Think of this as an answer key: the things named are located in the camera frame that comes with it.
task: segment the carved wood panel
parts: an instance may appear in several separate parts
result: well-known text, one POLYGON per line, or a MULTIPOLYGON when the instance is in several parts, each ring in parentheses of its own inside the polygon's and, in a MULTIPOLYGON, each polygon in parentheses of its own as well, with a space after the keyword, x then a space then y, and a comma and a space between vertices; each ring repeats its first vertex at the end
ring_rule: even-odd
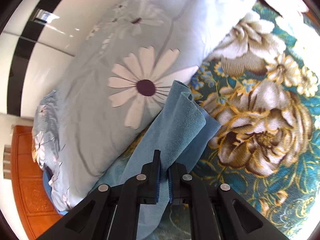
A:
POLYGON ((12 136, 11 174, 14 200, 23 228, 30 240, 39 237, 61 216, 43 187, 43 172, 32 161, 32 127, 15 126, 12 136))

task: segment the orange wooden furniture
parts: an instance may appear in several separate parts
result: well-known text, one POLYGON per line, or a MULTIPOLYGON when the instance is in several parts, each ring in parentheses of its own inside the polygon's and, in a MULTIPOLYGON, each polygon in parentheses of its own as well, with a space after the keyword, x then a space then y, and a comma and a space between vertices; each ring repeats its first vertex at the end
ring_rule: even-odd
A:
POLYGON ((14 200, 23 228, 30 240, 36 239, 60 215, 50 202, 42 182, 42 170, 32 161, 32 127, 15 126, 11 145, 11 173, 14 200))

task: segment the teal floral blanket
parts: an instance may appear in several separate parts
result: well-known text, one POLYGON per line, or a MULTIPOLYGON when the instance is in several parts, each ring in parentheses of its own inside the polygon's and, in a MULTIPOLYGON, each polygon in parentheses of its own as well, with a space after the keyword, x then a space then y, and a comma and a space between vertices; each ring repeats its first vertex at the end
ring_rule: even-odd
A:
MULTIPOLYGON (((309 33, 316 44, 319 30, 311 25, 305 18, 305 30, 297 30, 257 2, 189 85, 222 125, 192 175, 210 185, 230 184, 291 239, 308 226, 319 192, 318 63, 302 41, 309 33)), ((119 157, 123 165, 143 135, 119 157)), ((169 205, 146 239, 190 238, 188 206, 169 205)))

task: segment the blanket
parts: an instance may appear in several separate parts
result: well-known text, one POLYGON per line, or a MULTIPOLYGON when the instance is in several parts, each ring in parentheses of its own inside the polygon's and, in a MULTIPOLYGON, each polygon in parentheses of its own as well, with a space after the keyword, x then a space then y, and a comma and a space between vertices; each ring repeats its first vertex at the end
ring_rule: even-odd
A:
MULTIPOLYGON (((210 185, 228 183, 282 233, 298 240, 307 239, 320 220, 319 70, 304 64, 316 63, 317 55, 300 49, 319 44, 320 38, 319 28, 307 17, 304 22, 295 27, 257 2, 189 84, 198 104, 222 125, 192 176, 210 185)), ((106 178, 121 176, 145 132, 106 178)), ((145 239, 190 237, 188 206, 168 205, 145 239)))

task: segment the blue cloth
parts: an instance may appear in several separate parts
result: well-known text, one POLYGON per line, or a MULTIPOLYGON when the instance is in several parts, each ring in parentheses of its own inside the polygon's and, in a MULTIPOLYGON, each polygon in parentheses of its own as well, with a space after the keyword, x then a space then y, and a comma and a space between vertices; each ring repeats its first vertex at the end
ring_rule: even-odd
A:
MULTIPOLYGON (((169 201, 167 169, 177 160, 190 172, 199 160, 209 139, 218 131, 220 124, 193 100, 190 89, 174 81, 164 109, 149 127, 129 159, 120 180, 106 172, 97 182, 115 186, 141 172, 145 163, 152 162, 155 149, 161 150, 160 195, 157 205, 141 205, 137 239, 152 233, 160 223, 169 201)), ((115 163, 113 173, 122 171, 115 163)))

